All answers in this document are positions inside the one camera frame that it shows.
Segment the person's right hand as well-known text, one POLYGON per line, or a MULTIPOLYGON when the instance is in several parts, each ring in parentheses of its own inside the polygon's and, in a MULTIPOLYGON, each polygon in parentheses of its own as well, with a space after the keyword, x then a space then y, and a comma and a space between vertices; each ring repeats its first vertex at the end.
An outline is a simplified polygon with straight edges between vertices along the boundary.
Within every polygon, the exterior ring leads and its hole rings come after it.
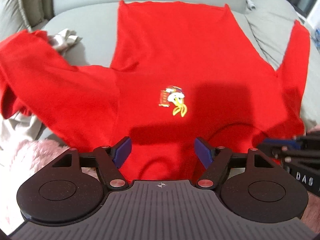
POLYGON ((316 125, 315 127, 306 131, 306 134, 315 133, 320 131, 320 125, 316 125))

